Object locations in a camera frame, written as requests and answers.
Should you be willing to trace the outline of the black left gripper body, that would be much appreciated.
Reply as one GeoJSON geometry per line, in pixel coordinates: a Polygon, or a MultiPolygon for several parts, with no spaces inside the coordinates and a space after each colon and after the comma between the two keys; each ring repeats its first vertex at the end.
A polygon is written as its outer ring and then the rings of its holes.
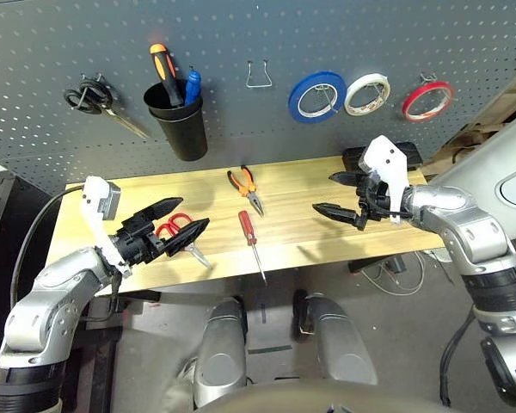
{"type": "Polygon", "coordinates": [[[152,262],[166,252],[152,222],[124,224],[114,234],[114,246],[128,265],[152,262]]]}

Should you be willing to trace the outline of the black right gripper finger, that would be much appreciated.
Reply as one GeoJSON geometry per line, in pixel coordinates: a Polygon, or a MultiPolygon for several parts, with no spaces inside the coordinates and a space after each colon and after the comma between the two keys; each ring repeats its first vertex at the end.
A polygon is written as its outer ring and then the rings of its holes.
{"type": "Polygon", "coordinates": [[[328,202],[316,203],[313,204],[312,207],[322,216],[334,221],[350,224],[359,231],[363,231],[366,227],[368,218],[365,215],[359,215],[355,210],[328,202]]]}
{"type": "Polygon", "coordinates": [[[329,180],[344,186],[359,186],[366,178],[366,174],[349,171],[335,172],[329,176],[329,180]]]}

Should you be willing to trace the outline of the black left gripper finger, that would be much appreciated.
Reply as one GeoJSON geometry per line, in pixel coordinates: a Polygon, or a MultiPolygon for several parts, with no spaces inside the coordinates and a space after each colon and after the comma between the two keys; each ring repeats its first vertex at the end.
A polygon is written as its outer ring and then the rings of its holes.
{"type": "Polygon", "coordinates": [[[183,202],[182,197],[168,197],[159,200],[140,211],[134,213],[128,219],[122,221],[125,228],[139,228],[148,225],[174,211],[183,202]]]}
{"type": "Polygon", "coordinates": [[[186,251],[195,257],[203,257],[203,254],[195,246],[195,241],[209,225],[209,218],[190,220],[186,225],[180,227],[173,219],[169,219],[164,225],[170,234],[165,242],[165,251],[168,256],[186,251]]]}

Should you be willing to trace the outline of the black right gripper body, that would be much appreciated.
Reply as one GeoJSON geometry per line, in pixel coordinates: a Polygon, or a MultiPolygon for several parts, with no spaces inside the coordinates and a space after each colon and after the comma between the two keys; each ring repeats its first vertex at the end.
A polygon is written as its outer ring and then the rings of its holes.
{"type": "Polygon", "coordinates": [[[359,197],[360,215],[356,220],[357,228],[363,231],[369,220],[380,221],[390,216],[390,196],[388,184],[376,175],[357,175],[356,194],[359,197]]]}

